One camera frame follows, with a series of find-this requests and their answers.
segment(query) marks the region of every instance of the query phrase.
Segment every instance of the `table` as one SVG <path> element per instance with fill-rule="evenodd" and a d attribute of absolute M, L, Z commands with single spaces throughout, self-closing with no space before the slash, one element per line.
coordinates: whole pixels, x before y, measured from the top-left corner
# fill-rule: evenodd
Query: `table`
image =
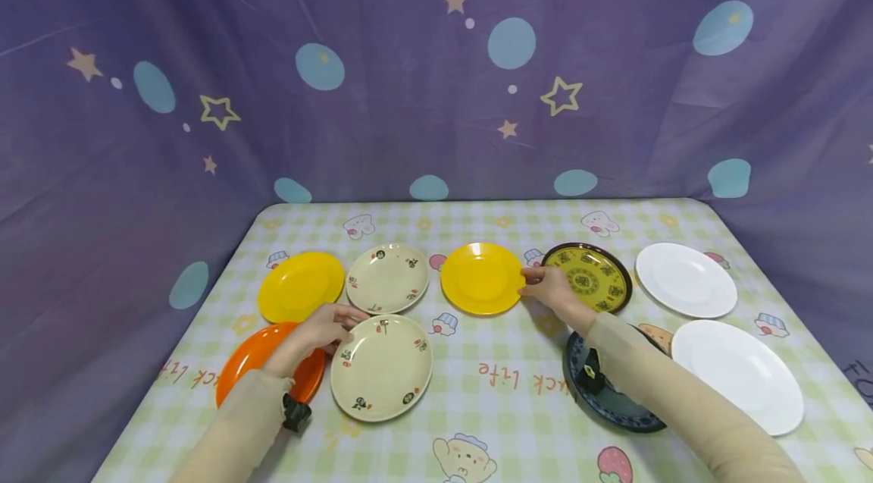
<path fill-rule="evenodd" d="M 617 228 L 591 229 L 594 212 Z M 475 241 L 506 246 L 528 265 L 557 243 L 595 243 L 628 270 L 654 242 L 712 252 L 740 293 L 739 305 L 722 320 L 760 335 L 803 389 L 805 420 L 779 443 L 810 481 L 873 481 L 854 454 L 855 447 L 873 445 L 873 413 L 718 216 L 690 199 L 271 206 L 249 229 L 95 481 L 167 481 L 213 419 L 224 362 L 266 325 L 256 297 L 271 265 L 316 249 L 333 253 L 347 270 L 358 254 L 387 242 L 410 243 L 433 267 L 425 298 L 406 312 L 429 331 L 442 321 L 442 333 L 431 335 L 436 362 L 429 389 L 402 418 L 363 425 L 336 407 L 325 375 L 308 429 L 303 436 L 282 431 L 253 481 L 455 483 L 446 475 L 455 462 L 446 455 L 449 441 L 481 458 L 466 483 L 492 471 L 493 482 L 631 483 L 625 472 L 609 475 L 622 455 L 633 481 L 710 481 L 670 430 L 616 431 L 576 406 L 562 377 L 569 332 L 543 306 L 519 303 L 504 315 L 479 318 L 443 298 L 439 255 Z M 347 303 L 345 293 L 340 301 Z M 639 287 L 621 317 L 671 331 L 687 321 Z M 446 323 L 454 318 L 449 333 Z"/>

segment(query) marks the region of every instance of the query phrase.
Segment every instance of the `purple fabric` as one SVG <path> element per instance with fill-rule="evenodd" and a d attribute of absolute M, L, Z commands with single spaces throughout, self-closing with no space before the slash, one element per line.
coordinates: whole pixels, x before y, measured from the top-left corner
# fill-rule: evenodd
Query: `purple fabric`
<path fill-rule="evenodd" d="M 581 196 L 710 202 L 834 360 L 873 367 L 873 0 L 739 0 L 739 46 L 693 44 L 727 1 L 2 0 L 2 481 L 88 481 L 260 209 L 429 174 L 448 199 L 555 198 L 578 168 Z M 522 40 L 488 52 L 510 17 L 536 35 L 515 69 Z M 309 83 L 306 44 L 330 51 Z M 557 76 L 584 85 L 552 116 Z M 731 159 L 751 181 L 720 198 Z"/>

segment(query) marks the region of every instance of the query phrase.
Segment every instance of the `beige sleeve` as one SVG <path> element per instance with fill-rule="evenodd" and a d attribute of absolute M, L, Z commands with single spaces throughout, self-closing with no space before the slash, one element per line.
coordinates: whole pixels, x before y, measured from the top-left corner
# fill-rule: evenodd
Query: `beige sleeve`
<path fill-rule="evenodd" d="M 762 427 L 704 381 L 662 355 L 637 330 L 607 312 L 587 336 L 616 390 L 655 413 L 720 483 L 805 481 Z"/>
<path fill-rule="evenodd" d="M 245 483 L 285 421 L 282 396 L 292 380 L 253 369 L 230 391 L 216 418 L 171 483 Z"/>

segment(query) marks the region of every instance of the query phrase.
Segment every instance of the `orange plate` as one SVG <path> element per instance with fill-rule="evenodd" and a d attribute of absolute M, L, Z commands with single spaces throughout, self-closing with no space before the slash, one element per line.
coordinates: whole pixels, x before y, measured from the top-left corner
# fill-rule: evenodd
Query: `orange plate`
<path fill-rule="evenodd" d="M 264 366 L 276 347 L 297 328 L 296 322 L 282 322 L 268 326 L 251 337 L 244 340 L 233 353 L 227 363 L 224 364 L 221 376 L 216 386 L 216 405 L 221 407 L 224 398 L 230 389 L 236 384 L 243 374 L 249 369 L 258 369 Z M 291 389 L 291 397 L 300 403 L 309 403 L 318 386 L 321 386 L 321 378 L 325 372 L 325 351 L 316 349 L 311 356 L 306 358 L 294 372 L 294 386 Z"/>

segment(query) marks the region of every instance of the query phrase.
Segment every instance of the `black wristband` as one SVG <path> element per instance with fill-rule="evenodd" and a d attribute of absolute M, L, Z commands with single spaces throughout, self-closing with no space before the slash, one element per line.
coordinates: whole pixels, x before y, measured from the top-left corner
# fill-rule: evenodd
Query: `black wristband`
<path fill-rule="evenodd" d="M 285 409 L 285 422 L 282 426 L 293 432 L 299 432 L 312 414 L 312 409 L 308 405 L 299 403 L 288 393 L 282 396 L 282 408 Z"/>

